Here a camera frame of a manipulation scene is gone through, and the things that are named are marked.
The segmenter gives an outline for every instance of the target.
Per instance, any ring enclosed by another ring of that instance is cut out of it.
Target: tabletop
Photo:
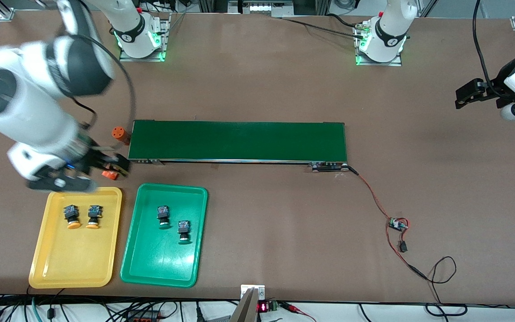
[[[93,16],[114,51],[108,21]],[[350,32],[331,17],[301,19]],[[47,41],[60,26],[57,12],[16,12],[0,22],[0,45]],[[418,18],[409,34],[402,67],[364,67],[355,65],[348,37],[260,15],[186,14],[164,63],[124,66],[137,90],[137,119],[345,123],[349,164],[391,216],[411,221],[407,261],[428,273],[442,256],[454,257],[458,272],[437,287],[442,301],[515,304],[515,123],[500,118],[495,102],[454,108],[454,90],[482,77],[470,20]],[[515,57],[515,31],[508,20],[481,20],[478,38],[494,77]],[[110,130],[127,122],[128,100],[120,71],[104,96],[81,99],[98,112],[91,135],[100,144],[112,144]],[[81,121],[90,117],[67,100],[61,105]],[[25,292],[47,199],[10,165],[12,144],[0,134],[0,293]],[[134,165],[122,181],[100,171],[92,178],[124,194],[113,278],[65,293],[237,298],[241,284],[264,284],[267,296],[285,300],[434,301],[388,246],[385,218],[352,173],[175,163]],[[120,280],[145,182],[209,192],[190,289]],[[440,265],[437,278],[451,272]]]

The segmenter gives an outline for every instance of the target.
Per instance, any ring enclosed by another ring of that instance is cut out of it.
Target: black cable
[[[13,306],[13,309],[11,310],[11,313],[9,313],[9,316],[7,316],[5,322],[9,322],[11,320],[11,316],[13,316],[13,313],[15,312],[15,310],[17,310],[17,308],[19,307],[19,302]]]
[[[23,314],[25,316],[25,322],[29,322],[29,320],[27,320],[27,297],[25,297],[25,302],[23,302]]]
[[[206,322],[202,309],[200,308],[200,302],[196,301],[196,322]]]
[[[173,314],[175,314],[175,313],[176,313],[176,311],[178,310],[178,304],[176,304],[176,302],[172,302],[172,303],[174,303],[174,310],[172,311],[172,313],[168,314],[167,316],[165,316],[165,317],[163,317],[163,318],[169,318],[170,316],[172,316]]]
[[[92,108],[90,108],[90,107],[86,106],[85,104],[82,104],[81,102],[79,102],[77,100],[77,98],[72,97],[71,99],[73,100],[73,102],[75,104],[77,104],[78,106],[84,108],[85,110],[88,110],[88,112],[91,112],[93,114],[93,116],[90,118],[90,121],[88,122],[88,124],[86,124],[86,126],[84,127],[85,130],[90,130],[94,126],[94,124],[97,122],[97,118],[98,118],[97,113]]]
[[[333,29],[327,29],[327,28],[323,28],[323,27],[307,24],[306,22],[302,22],[302,21],[291,20],[291,19],[284,19],[284,18],[281,18],[281,19],[284,20],[284,21],[291,21],[291,22],[294,22],[296,24],[312,27],[312,28],[315,28],[315,29],[327,31],[327,32],[334,33],[334,34],[346,35],[348,37],[353,37],[353,38],[357,38],[357,39],[363,39],[363,36],[361,36],[361,35],[348,34],[348,33],[344,33],[344,32],[333,30]]]
[[[351,171],[353,174],[357,175],[358,177],[360,177],[360,179],[362,179],[365,183],[365,185],[367,185],[367,187],[369,188],[369,190],[371,191],[372,193],[372,196],[373,196],[373,199],[375,200],[375,203],[376,205],[378,206],[379,210],[381,210],[381,212],[387,217],[390,219],[390,217],[388,216],[388,214],[386,214],[386,212],[384,211],[384,209],[382,209],[382,206],[380,205],[380,203],[378,202],[378,199],[376,198],[376,195],[374,194],[374,192],[372,191],[372,188],[370,187],[370,185],[368,184],[368,182],[365,181],[365,179],[363,177],[360,176],[360,174],[358,173],[358,171],[356,171],[355,169],[353,169],[351,166],[349,165],[342,165],[343,168],[345,169],[348,169],[349,171]],[[407,267],[409,267],[409,269],[411,269],[411,271],[413,271],[413,273],[415,273],[416,275],[418,275],[419,277],[421,277],[421,279],[424,279],[425,281],[427,281],[428,283],[431,283],[432,287],[433,287],[433,291],[435,292],[435,300],[437,300],[438,304],[442,304],[442,301],[440,299],[440,297],[438,296],[438,292],[436,290],[436,284],[445,284],[445,283],[448,283],[452,277],[454,277],[454,275],[456,274],[456,261],[454,261],[454,258],[452,258],[452,256],[444,256],[442,257],[441,259],[439,259],[435,265],[433,266],[433,275],[431,277],[431,279],[429,279],[424,273],[422,273],[419,269],[417,269],[415,266],[409,264],[406,259],[403,258],[403,256],[398,253],[398,251],[395,250],[395,253],[398,255],[398,257],[400,257],[400,259],[407,265]],[[440,263],[442,263],[443,261],[445,261],[446,259],[449,259],[452,261],[452,264],[454,265],[454,271],[452,272],[452,274],[445,280],[443,281],[436,281],[435,280],[435,277],[436,277],[436,272],[437,272],[437,267]],[[468,307],[463,304],[463,305],[455,305],[455,306],[458,306],[458,307],[461,307],[461,308],[464,308],[464,311],[461,312],[461,313],[458,313],[458,314],[447,314],[444,312],[444,310],[436,303],[426,303],[425,304],[425,308],[426,308],[426,311],[433,315],[433,316],[437,316],[437,317],[443,317],[447,322],[448,322],[448,317],[449,316],[462,316],[466,313],[468,313]],[[429,310],[429,306],[435,306],[441,313],[440,314],[434,314],[433,312],[431,312],[431,310]]]
[[[182,314],[182,302],[180,301],[180,319],[184,322],[184,314]]]
[[[474,6],[474,13],[472,14],[472,38],[474,39],[474,46],[476,47],[476,52],[478,53],[478,57],[480,58],[480,65],[482,66],[482,72],[484,72],[484,78],[486,79],[486,83],[488,87],[494,94],[496,94],[500,98],[510,98],[510,96],[504,95],[502,93],[497,92],[494,89],[494,85],[492,84],[492,80],[488,75],[488,69],[486,68],[486,62],[484,61],[484,55],[480,49],[480,44],[478,43],[478,36],[476,35],[476,18],[478,17],[478,8],[480,7],[480,1],[476,0],[476,6]]]
[[[160,8],[160,9],[168,9],[168,10],[172,10],[172,8],[168,8],[168,7],[164,7],[164,6],[159,6],[159,5],[154,4],[154,3],[152,3],[152,6],[153,6],[154,8]]]
[[[354,28],[354,27],[355,27],[355,25],[360,25],[360,24],[362,24],[361,22],[359,22],[359,23],[357,23],[357,24],[349,24],[349,22],[346,22],[345,20],[341,19],[341,17],[340,17],[340,16],[337,16],[337,14],[334,14],[334,13],[328,13],[328,14],[326,14],[325,16],[328,16],[328,17],[334,17],[334,18],[336,18],[337,20],[339,20],[339,22],[340,22],[341,24],[344,24],[344,25],[346,25],[347,27],[351,27],[351,28]]]
[[[94,43],[95,45],[100,47],[120,68],[120,70],[124,74],[125,79],[127,80],[128,90],[129,90],[130,97],[131,97],[131,102],[130,102],[131,105],[130,105],[129,118],[128,118],[128,122],[127,122],[127,129],[132,128],[132,124],[136,117],[136,92],[135,92],[135,86],[132,83],[131,76],[129,75],[127,70],[124,68],[122,63],[117,59],[117,57],[115,55],[113,55],[113,53],[111,53],[106,47],[104,47],[104,45],[102,45],[102,43],[100,43],[100,41],[97,41],[96,39],[93,39],[93,38],[87,37],[86,35],[81,35],[81,34],[70,34],[69,37],[75,38],[75,39],[82,39],[86,42],[90,41],[90,42]],[[113,148],[118,148],[118,147],[120,147],[120,143],[113,145]]]
[[[372,322],[372,321],[370,320],[370,318],[368,318],[367,314],[364,312],[363,304],[360,304],[360,303],[359,303],[359,307],[360,307],[360,309],[361,309],[361,313],[363,313],[363,316],[364,316],[365,320],[366,320],[367,322]]]
[[[108,305],[106,305],[106,303],[104,301],[102,301],[102,306],[104,306],[104,308],[106,309],[106,313],[108,313],[109,317],[114,321],[114,317],[110,311],[110,308],[108,307]]]
[[[429,306],[434,306],[435,308],[437,308],[440,311],[440,313],[431,312],[431,310],[429,309]],[[436,316],[437,318],[444,318],[445,322],[449,322],[449,320],[448,320],[449,316],[453,316],[453,317],[454,316],[463,316],[464,314],[468,313],[468,306],[466,304],[454,305],[454,306],[464,308],[464,310],[460,313],[446,313],[446,312],[444,312],[442,307],[440,305],[438,305],[437,303],[426,303],[425,310],[426,310],[426,313],[430,314],[431,316]]]
[[[61,289],[61,291],[57,292],[57,294],[55,294],[55,296],[53,296],[53,297],[51,298],[51,301],[49,302],[49,307],[51,307],[51,305],[53,305],[53,301],[55,301],[55,298],[57,298],[57,296],[59,296],[61,293],[63,293],[63,291],[65,291],[65,288],[62,288],[62,289]]]
[[[63,309],[63,303],[59,303],[59,307],[61,307],[61,312],[63,312],[63,316],[65,317],[65,321],[70,322],[69,318],[67,318],[67,314],[65,313],[65,309]]]
[[[489,305],[489,304],[476,304],[476,305],[479,305],[479,306],[486,306],[487,308],[499,308],[501,306],[505,306],[503,304],[496,304],[496,305]]]

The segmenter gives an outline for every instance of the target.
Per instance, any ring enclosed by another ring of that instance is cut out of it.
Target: cable
[[[429,309],[429,306],[434,306],[435,308],[437,308],[440,311],[440,313],[438,314],[438,313],[431,312],[431,310]],[[464,308],[464,310],[460,313],[446,313],[441,308],[441,306],[438,305],[437,303],[426,303],[425,310],[426,310],[426,313],[430,314],[431,316],[436,316],[437,318],[444,318],[445,322],[449,322],[449,320],[448,320],[449,316],[452,316],[452,317],[463,316],[464,314],[468,313],[468,306],[466,304],[455,305],[455,306],[462,307],[462,308]]]
[[[290,311],[291,313],[307,316],[308,318],[310,318],[314,322],[317,322],[317,320],[315,320],[315,318],[313,318],[313,316],[303,312],[302,310],[300,310],[295,305],[289,304],[288,302],[284,302],[284,301],[278,301],[278,304],[279,304],[279,307],[282,308],[282,309],[286,309],[286,310]]]
[[[378,207],[378,209],[380,210],[380,212],[387,218],[387,223],[386,223],[386,226],[384,228],[384,233],[385,233],[385,236],[387,237],[387,242],[388,242],[388,246],[391,247],[391,249],[395,252],[395,254],[401,259],[401,261],[403,261],[403,263],[405,263],[405,265],[411,270],[413,271],[413,273],[415,273],[416,275],[418,275],[419,277],[421,277],[421,279],[424,279],[425,281],[427,281],[428,283],[431,283],[432,285],[432,288],[433,288],[433,292],[434,292],[434,296],[435,296],[435,300],[437,300],[438,304],[442,304],[442,301],[440,299],[440,297],[438,296],[438,292],[436,290],[436,285],[437,284],[445,284],[445,283],[448,283],[452,277],[454,277],[454,275],[456,274],[456,261],[454,261],[454,258],[452,258],[452,256],[444,256],[442,257],[441,259],[439,259],[435,265],[433,266],[433,275],[431,277],[431,279],[429,279],[424,273],[422,273],[419,269],[417,269],[415,266],[409,264],[406,259],[403,257],[403,255],[401,255],[401,253],[397,250],[397,248],[393,245],[393,243],[391,242],[391,239],[390,239],[390,236],[388,234],[388,229],[391,227],[390,226],[390,223],[392,222],[392,220],[397,220],[399,222],[402,222],[404,225],[405,225],[405,228],[402,229],[402,232],[401,232],[401,236],[400,236],[400,241],[401,241],[401,246],[404,246],[405,247],[405,250],[402,250],[401,251],[406,251],[406,243],[405,243],[405,233],[407,232],[407,230],[409,230],[410,228],[410,222],[408,219],[406,218],[391,218],[391,216],[389,216],[386,212],[386,210],[384,209],[383,207],[383,204],[380,203],[380,200],[378,198],[378,196],[376,196],[376,193],[375,191],[372,189],[371,185],[369,185],[368,181],[362,176],[360,175],[355,169],[353,169],[351,166],[349,165],[344,165],[343,168],[345,169],[348,169],[349,171],[351,171],[353,174],[355,174],[357,177],[359,177],[361,179],[361,181],[363,181],[363,183],[367,186],[367,188],[369,189],[369,191],[371,192],[371,195],[372,195],[372,199],[374,200],[376,206]],[[436,273],[437,273],[437,267],[440,263],[442,263],[443,261],[449,259],[450,261],[452,261],[452,264],[454,265],[454,271],[452,272],[452,274],[445,280],[443,281],[437,281],[435,280],[435,277],[436,277]],[[444,312],[444,310],[442,310],[442,308],[436,303],[427,303],[425,304],[425,308],[426,308],[426,311],[433,315],[433,316],[437,316],[437,317],[443,317],[445,318],[446,321],[448,321],[448,316],[462,316],[466,313],[468,313],[468,307],[464,304],[464,305],[457,305],[459,307],[462,307],[464,308],[464,311],[459,313],[459,314],[447,314]],[[434,314],[433,312],[431,312],[429,310],[429,306],[435,306],[436,308],[438,308],[438,310],[441,312],[440,314]]]
[[[188,7],[184,7],[184,11],[182,12],[182,15],[180,17],[178,17],[176,22],[174,24],[172,24],[172,26],[170,26],[170,28],[168,28],[168,33],[170,33],[170,30],[172,30],[177,24],[180,24],[180,21],[182,21],[184,19],[184,16],[186,16],[187,11],[188,11]]]
[[[196,301],[196,322],[206,322],[202,309],[200,308],[200,302]]]
[[[113,53],[111,53],[106,47],[104,47],[104,45],[102,45],[102,43],[100,43],[96,39],[93,39],[93,38],[87,37],[86,35],[81,35],[81,34],[70,34],[69,37],[75,38],[75,39],[82,39],[86,42],[90,41],[90,42],[94,43],[95,45],[100,47],[105,53],[107,53],[107,55],[120,68],[120,70],[124,74],[125,79],[127,80],[128,90],[129,90],[130,97],[131,97],[131,106],[130,106],[128,121],[127,121],[127,130],[131,129],[132,125],[135,121],[135,117],[136,117],[136,93],[135,93],[135,86],[132,84],[131,76],[128,74],[127,70],[124,68],[122,63],[117,59],[117,57],[115,55],[113,55]],[[112,149],[118,149],[121,147],[121,145],[122,145],[121,142],[119,142],[115,145],[112,145]]]
[[[315,25],[307,24],[306,22],[297,21],[297,20],[292,20],[292,19],[284,19],[284,18],[280,18],[280,19],[281,19],[281,20],[284,20],[284,21],[291,21],[291,22],[294,22],[294,23],[296,23],[296,24],[300,24],[300,25],[304,25],[304,26],[312,27],[312,28],[315,28],[315,29],[319,29],[319,30],[327,31],[327,32],[329,32],[329,33],[334,33],[334,34],[339,34],[339,35],[346,35],[346,36],[348,36],[348,37],[353,37],[353,38],[357,38],[357,39],[363,39],[363,36],[361,36],[361,35],[348,34],[348,33],[344,33],[344,32],[341,32],[341,31],[337,31],[337,30],[333,30],[333,29],[327,29],[327,28],[323,28],[323,27],[319,27],[319,26],[315,26]]]
[[[53,308],[53,301],[55,301],[55,298],[57,298],[57,296],[59,296],[59,294],[63,293],[63,291],[65,291],[65,288],[62,288],[59,292],[57,292],[57,294],[55,294],[55,296],[53,296],[51,298],[51,301],[49,301],[49,309],[47,310],[47,318],[49,319],[49,321],[52,321],[53,318],[55,318],[55,309]]]
[[[65,309],[63,309],[63,303],[59,303],[59,307],[61,308],[61,312],[63,312],[63,316],[65,317],[65,321],[70,322],[69,318],[67,318],[67,314],[65,313]]]
[[[351,27],[351,28],[354,28],[354,27],[355,27],[355,25],[360,25],[360,24],[362,24],[362,22],[358,22],[358,23],[356,23],[356,24],[349,24],[349,22],[346,22],[345,20],[341,19],[341,17],[340,17],[340,16],[337,16],[337,14],[334,14],[334,13],[328,13],[328,14],[326,14],[325,16],[328,16],[328,17],[334,17],[334,18],[336,18],[337,20],[339,20],[339,22],[340,22],[341,24],[344,24],[344,25],[346,25],[347,27]]]
[[[182,301],[180,301],[180,319],[184,322],[184,314],[182,314]]]
[[[37,321],[43,322],[43,320],[41,320],[41,316],[39,316],[39,312],[37,312],[37,306],[35,306],[35,297],[34,296],[31,298],[31,308],[33,308],[33,313],[35,314],[35,318],[37,319]]]
[[[114,321],[114,317],[113,317],[113,315],[112,315],[112,313],[110,311],[110,308],[108,307],[108,305],[106,305],[106,302],[104,302],[104,300],[102,301],[102,306],[105,307],[106,313],[108,313],[110,319],[112,319]]]
[[[363,313],[363,316],[364,316],[365,320],[366,320],[367,322],[372,322],[372,321],[370,320],[370,318],[368,318],[367,314],[364,312],[363,304],[360,304],[360,303],[359,303],[359,307],[360,307],[360,309],[361,309],[361,313]]]
[[[172,313],[168,314],[167,316],[165,316],[164,318],[169,318],[170,316],[172,316],[172,314],[175,314],[176,311],[178,310],[178,304],[176,304],[176,302],[173,302],[175,307],[174,307],[174,310],[172,311]]]
[[[494,89],[494,85],[492,85],[492,80],[488,75],[488,69],[486,68],[486,62],[484,61],[484,55],[482,54],[480,44],[478,43],[478,36],[476,35],[476,18],[478,17],[478,8],[480,7],[480,1],[481,0],[476,0],[476,6],[474,6],[474,13],[472,14],[472,38],[474,39],[474,46],[476,47],[476,52],[478,53],[478,57],[480,58],[480,65],[482,66],[482,72],[484,72],[486,84],[488,84],[490,90],[492,90],[492,92],[496,94],[498,97],[509,99],[510,96],[499,93]]]
[[[304,315],[304,316],[307,316],[308,318],[310,318],[311,320],[314,320],[314,322],[317,322],[317,320],[315,320],[315,318],[307,313],[304,313],[304,312],[299,312],[298,314],[301,314],[301,315]]]
[[[168,9],[168,10],[172,10],[172,8],[168,8],[168,7],[165,7],[165,6],[159,6],[159,5],[157,5],[157,4],[154,4],[154,2],[152,2],[151,4],[152,4],[152,6],[153,6],[154,8],[160,8],[160,9]]]
[[[91,112],[91,113],[93,114],[93,116],[91,117],[91,119],[90,119],[90,121],[88,122],[88,124],[86,124],[86,125],[84,126],[84,129],[85,129],[85,130],[90,130],[90,129],[94,126],[94,123],[96,123],[96,122],[97,122],[97,118],[98,118],[97,113],[96,113],[92,108],[90,108],[90,107],[86,106],[85,104],[82,104],[81,102],[79,102],[79,101],[77,100],[77,98],[72,97],[71,99],[73,100],[73,102],[74,102],[75,104],[77,104],[78,106],[80,106],[80,107],[84,108],[85,110],[88,110],[88,112]]]

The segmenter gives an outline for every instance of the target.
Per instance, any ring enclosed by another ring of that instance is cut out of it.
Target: red wire
[[[298,314],[301,314],[301,315],[304,315],[304,316],[307,316],[308,318],[310,318],[311,320],[314,320],[315,322],[317,322],[317,320],[315,320],[315,318],[307,313],[304,313],[302,310],[299,310]]]
[[[388,228],[389,228],[389,222],[391,220],[391,217],[387,214],[386,210],[384,209],[383,205],[380,203],[379,201],[379,198],[376,196],[375,192],[373,191],[371,185],[368,184],[368,182],[363,178],[362,175],[358,175],[358,177],[364,182],[364,184],[367,186],[367,188],[369,189],[369,191],[371,192],[371,195],[372,195],[372,199],[375,201],[375,204],[376,206],[378,206],[380,212],[382,212],[384,214],[384,216],[388,219],[387,221],[387,224],[386,226],[384,227],[384,233],[386,234],[387,236],[387,241],[388,241],[388,246],[391,247],[391,249],[395,252],[395,254],[401,259],[401,261],[403,261],[403,263],[405,263],[405,265],[409,265],[409,263],[407,263],[407,261],[405,261],[405,259],[402,257],[402,255],[399,253],[399,251],[396,249],[396,247],[393,245],[393,243],[391,242],[391,238],[388,236]],[[405,230],[403,230],[403,232],[401,233],[401,241],[404,241],[404,236],[405,236],[405,233],[407,230],[409,230],[410,228],[410,222],[408,219],[406,218],[398,218],[398,220],[400,220],[401,222],[403,222],[403,224],[406,225],[406,228]]]
[[[380,212],[382,212],[384,214],[384,216],[388,219],[388,220],[391,220],[391,217],[387,214],[386,210],[383,208],[383,205],[380,203],[379,201],[379,198],[376,196],[375,192],[372,190],[371,186],[368,184],[368,182],[363,178],[362,175],[359,175],[359,178],[361,178],[361,180],[365,183],[365,185],[367,186],[367,188],[369,189],[369,191],[371,192],[372,194],[372,199],[375,201],[375,204],[376,206],[378,206]]]

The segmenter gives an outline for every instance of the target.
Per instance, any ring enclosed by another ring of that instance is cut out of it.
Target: orange cylindrical object
[[[123,142],[124,145],[131,144],[131,135],[122,127],[113,128],[112,136],[115,139]]]

